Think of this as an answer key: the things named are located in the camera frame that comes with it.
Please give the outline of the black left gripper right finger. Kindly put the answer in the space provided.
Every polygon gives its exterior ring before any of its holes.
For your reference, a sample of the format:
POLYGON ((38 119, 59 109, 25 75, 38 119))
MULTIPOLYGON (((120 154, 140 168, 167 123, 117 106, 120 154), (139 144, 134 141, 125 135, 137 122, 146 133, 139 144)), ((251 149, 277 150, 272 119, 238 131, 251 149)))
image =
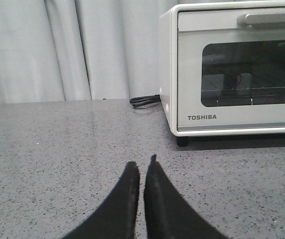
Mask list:
POLYGON ((149 239, 225 239, 184 200, 153 155, 147 170, 144 211, 149 239))

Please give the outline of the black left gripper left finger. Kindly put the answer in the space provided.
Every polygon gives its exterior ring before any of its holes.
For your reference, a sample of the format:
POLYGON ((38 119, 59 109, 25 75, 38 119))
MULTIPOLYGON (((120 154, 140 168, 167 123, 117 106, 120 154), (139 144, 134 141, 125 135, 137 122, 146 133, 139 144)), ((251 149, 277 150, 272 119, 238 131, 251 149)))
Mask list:
POLYGON ((130 161, 107 198, 65 239, 133 239, 140 193, 140 173, 130 161))

